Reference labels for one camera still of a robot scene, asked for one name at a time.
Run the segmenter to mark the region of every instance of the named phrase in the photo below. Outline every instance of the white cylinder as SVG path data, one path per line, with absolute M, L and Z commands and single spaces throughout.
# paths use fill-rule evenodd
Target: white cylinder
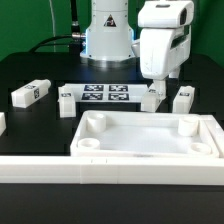
M 100 141 L 95 138 L 83 138 L 78 141 L 78 149 L 100 149 Z
M 185 137 L 192 137 L 198 132 L 198 118 L 185 116 L 179 119 L 178 133 Z
M 188 149 L 188 153 L 194 155 L 209 155 L 211 152 L 212 149 L 209 145 L 197 142 L 192 143 Z
M 100 133 L 106 129 L 106 116 L 101 113 L 90 113 L 87 116 L 87 130 Z

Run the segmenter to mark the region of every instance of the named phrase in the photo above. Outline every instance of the white box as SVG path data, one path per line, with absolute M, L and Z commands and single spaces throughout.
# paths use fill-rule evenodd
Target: white box
M 49 80 L 34 80 L 11 93 L 14 107 L 27 108 L 46 94 L 51 86 Z
M 75 117 L 76 116 L 76 106 L 75 106 L 75 96 L 71 88 L 69 87 L 59 87 L 59 110 L 60 117 Z
M 181 86 L 174 101 L 173 113 L 188 114 L 194 101 L 194 90 L 191 86 Z
M 2 135 L 5 129 L 6 129 L 5 114 L 0 113 L 0 136 Z

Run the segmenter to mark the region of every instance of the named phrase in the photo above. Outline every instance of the robot logo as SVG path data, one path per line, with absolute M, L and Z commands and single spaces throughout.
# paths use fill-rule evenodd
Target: robot logo
M 114 19 L 112 17 L 112 15 L 110 15 L 107 19 L 107 21 L 105 22 L 104 26 L 107 26 L 107 27 L 117 27 L 115 22 L 114 22 Z

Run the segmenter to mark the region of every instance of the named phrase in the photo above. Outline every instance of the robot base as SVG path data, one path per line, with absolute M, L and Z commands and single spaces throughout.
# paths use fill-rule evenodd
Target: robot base
M 123 68 L 136 63 L 136 57 L 132 56 L 125 60 L 120 61 L 107 61 L 107 60 L 95 60 L 87 57 L 84 53 L 81 53 L 81 63 L 88 64 L 100 68 Z

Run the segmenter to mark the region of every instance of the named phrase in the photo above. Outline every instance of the cable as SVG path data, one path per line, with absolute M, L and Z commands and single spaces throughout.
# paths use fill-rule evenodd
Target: cable
M 72 11 L 72 32 L 79 33 L 80 26 L 78 21 L 78 9 L 76 0 L 70 0 Z
M 45 44 L 47 44 L 47 43 L 49 43 L 51 41 L 60 40 L 60 39 L 68 39 L 68 38 L 72 38 L 72 35 L 70 35 L 70 34 L 69 35 L 59 35 L 59 36 L 55 36 L 55 37 L 48 38 L 46 40 L 41 41 L 40 43 L 38 43 L 33 48 L 31 48 L 29 50 L 29 52 L 34 53 L 39 47 L 42 47 L 43 45 L 45 45 Z
M 51 9 L 51 20 L 52 20 L 52 29 L 53 29 L 53 36 L 56 36 L 56 22 L 55 22 L 55 15 L 54 15 L 54 7 L 52 0 L 49 0 L 50 9 Z

